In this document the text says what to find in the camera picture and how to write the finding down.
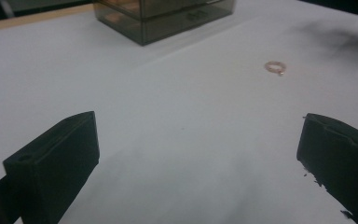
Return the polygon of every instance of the white surface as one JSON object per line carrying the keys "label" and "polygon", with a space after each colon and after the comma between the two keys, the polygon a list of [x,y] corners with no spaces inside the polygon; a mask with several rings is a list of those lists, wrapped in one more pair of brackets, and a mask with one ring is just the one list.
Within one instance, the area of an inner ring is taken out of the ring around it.
{"label": "white surface", "polygon": [[61,223],[351,223],[296,150],[307,113],[358,129],[356,16],[239,1],[143,48],[92,12],[0,31],[0,178],[2,160],[89,110],[100,164]]}

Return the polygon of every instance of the metal ring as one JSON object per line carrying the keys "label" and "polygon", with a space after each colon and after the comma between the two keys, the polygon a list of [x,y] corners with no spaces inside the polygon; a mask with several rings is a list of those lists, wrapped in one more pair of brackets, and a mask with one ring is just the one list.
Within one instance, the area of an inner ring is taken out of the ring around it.
{"label": "metal ring", "polygon": [[267,71],[271,73],[276,73],[280,77],[283,76],[284,72],[286,71],[286,65],[284,63],[275,61],[266,63],[264,67],[267,69]]}

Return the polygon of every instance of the small ring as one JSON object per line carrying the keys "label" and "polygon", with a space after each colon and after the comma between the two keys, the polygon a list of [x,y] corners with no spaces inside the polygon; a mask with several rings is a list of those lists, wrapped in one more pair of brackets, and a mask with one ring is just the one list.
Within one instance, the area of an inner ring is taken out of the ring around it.
{"label": "small ring", "polygon": [[276,73],[279,76],[282,76],[286,71],[286,65],[284,63],[275,62],[275,61],[266,63],[264,67],[267,69],[267,71],[271,73]]}

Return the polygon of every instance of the white table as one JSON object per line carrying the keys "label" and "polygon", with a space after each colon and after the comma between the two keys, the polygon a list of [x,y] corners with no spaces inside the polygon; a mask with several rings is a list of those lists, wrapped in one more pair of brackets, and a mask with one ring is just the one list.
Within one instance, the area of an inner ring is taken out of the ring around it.
{"label": "white table", "polygon": [[356,16],[240,0],[146,47],[92,11],[0,30],[0,178],[2,160],[90,110],[100,164],[61,223],[352,223],[296,150],[307,113],[358,129]]}

